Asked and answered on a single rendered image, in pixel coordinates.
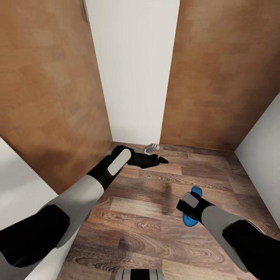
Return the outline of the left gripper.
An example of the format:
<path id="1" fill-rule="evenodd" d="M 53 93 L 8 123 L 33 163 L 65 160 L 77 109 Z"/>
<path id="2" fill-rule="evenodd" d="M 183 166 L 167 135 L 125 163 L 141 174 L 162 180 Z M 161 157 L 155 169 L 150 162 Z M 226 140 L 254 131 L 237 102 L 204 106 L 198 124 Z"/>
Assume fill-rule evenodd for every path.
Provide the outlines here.
<path id="1" fill-rule="evenodd" d="M 140 154 L 141 160 L 138 167 L 140 168 L 149 168 L 159 165 L 160 163 L 169 163 L 167 159 L 164 159 L 163 157 L 158 157 L 157 154 L 152 154 L 151 156 L 147 154 Z"/>

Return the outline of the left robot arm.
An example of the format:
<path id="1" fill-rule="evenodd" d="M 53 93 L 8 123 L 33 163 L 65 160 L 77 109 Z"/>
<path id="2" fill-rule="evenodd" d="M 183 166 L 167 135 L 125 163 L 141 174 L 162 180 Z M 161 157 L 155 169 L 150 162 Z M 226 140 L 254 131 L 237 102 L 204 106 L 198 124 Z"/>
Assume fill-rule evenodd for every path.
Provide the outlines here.
<path id="1" fill-rule="evenodd" d="M 123 166 L 149 168 L 167 159 L 151 152 L 156 143 L 141 153 L 118 145 L 79 181 L 47 202 L 35 215 L 0 231 L 0 280 L 24 280 L 54 248 L 61 248 L 80 228 L 102 194 Z"/>

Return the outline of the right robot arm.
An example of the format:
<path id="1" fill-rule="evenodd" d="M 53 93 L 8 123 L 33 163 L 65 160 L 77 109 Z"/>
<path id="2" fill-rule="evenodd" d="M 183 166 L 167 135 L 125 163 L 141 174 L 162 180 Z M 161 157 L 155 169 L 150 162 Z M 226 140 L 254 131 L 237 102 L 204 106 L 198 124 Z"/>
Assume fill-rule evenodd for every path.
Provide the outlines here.
<path id="1" fill-rule="evenodd" d="M 280 280 L 280 241 L 269 237 L 256 224 L 194 192 L 185 193 L 177 209 L 199 220 L 239 269 L 258 280 Z"/>

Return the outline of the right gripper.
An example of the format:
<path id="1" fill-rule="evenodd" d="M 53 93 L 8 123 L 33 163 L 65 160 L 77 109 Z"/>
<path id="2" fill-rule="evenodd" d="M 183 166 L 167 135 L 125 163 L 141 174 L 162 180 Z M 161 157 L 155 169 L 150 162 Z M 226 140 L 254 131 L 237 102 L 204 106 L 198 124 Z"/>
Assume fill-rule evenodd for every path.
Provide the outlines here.
<path id="1" fill-rule="evenodd" d="M 177 209 L 179 209 L 181 212 L 183 212 L 184 214 L 186 214 L 193 220 L 197 220 L 197 218 L 192 213 L 189 213 L 184 209 L 184 201 L 182 201 L 182 200 L 179 201 L 179 203 L 177 205 Z"/>

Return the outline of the sandal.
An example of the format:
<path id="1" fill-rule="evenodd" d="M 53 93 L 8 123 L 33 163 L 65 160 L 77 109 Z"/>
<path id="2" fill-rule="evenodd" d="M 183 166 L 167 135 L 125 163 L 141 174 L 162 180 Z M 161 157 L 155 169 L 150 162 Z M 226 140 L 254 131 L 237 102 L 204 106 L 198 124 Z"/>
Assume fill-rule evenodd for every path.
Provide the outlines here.
<path id="1" fill-rule="evenodd" d="M 202 197 L 202 189 L 199 186 L 194 186 L 192 187 L 191 192 L 198 194 L 200 197 Z M 189 216 L 187 216 L 186 214 L 183 214 L 183 222 L 186 226 L 188 227 L 193 227 L 195 226 L 199 220 L 193 220 L 192 218 L 190 218 Z"/>

